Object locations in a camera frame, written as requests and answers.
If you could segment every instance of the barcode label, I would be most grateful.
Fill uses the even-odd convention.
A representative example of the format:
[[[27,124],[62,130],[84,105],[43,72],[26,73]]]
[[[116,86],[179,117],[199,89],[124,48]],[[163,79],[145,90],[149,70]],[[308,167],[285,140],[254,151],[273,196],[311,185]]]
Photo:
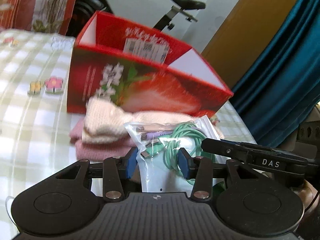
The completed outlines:
[[[127,38],[123,52],[163,64],[167,57],[169,46],[153,42]]]

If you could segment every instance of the teal curtain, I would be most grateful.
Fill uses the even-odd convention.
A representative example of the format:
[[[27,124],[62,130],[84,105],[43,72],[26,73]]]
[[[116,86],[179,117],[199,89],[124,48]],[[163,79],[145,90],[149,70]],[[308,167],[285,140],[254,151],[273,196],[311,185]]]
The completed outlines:
[[[320,101],[319,12],[320,0],[297,0],[232,89],[230,101],[260,145],[277,147]]]

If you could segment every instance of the checkered tablecloth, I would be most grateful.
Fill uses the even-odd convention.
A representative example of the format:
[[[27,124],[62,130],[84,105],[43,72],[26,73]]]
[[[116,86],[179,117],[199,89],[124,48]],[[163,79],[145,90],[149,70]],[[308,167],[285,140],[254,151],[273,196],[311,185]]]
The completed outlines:
[[[3,44],[13,37],[15,46]],[[7,216],[5,199],[76,161],[68,133],[80,115],[66,113],[66,91],[28,96],[32,81],[50,76],[64,79],[67,89],[73,40],[18,30],[0,33],[0,240],[12,239],[17,229]],[[232,105],[217,113],[226,139],[255,143]],[[93,192],[101,190],[93,183]]]

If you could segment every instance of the plastic bag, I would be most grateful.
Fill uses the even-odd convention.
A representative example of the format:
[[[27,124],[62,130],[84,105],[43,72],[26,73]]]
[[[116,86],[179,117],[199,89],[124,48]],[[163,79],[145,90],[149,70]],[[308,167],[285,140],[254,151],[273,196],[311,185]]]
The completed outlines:
[[[204,138],[220,140],[208,117],[178,124],[124,124],[137,145],[137,161],[143,192],[186,192],[190,196],[193,183],[183,178],[177,165],[176,153],[180,148],[195,157],[201,155],[216,163],[225,163],[227,157],[203,152]],[[221,179],[213,179],[212,184]]]

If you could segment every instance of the red box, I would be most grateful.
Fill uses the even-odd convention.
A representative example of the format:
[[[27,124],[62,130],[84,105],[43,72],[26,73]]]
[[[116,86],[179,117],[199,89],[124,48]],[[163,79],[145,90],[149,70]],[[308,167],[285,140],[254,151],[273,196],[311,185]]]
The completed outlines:
[[[74,44],[67,111],[85,113],[88,99],[95,95],[128,112],[158,110],[210,117],[233,94],[188,44],[96,12]]]

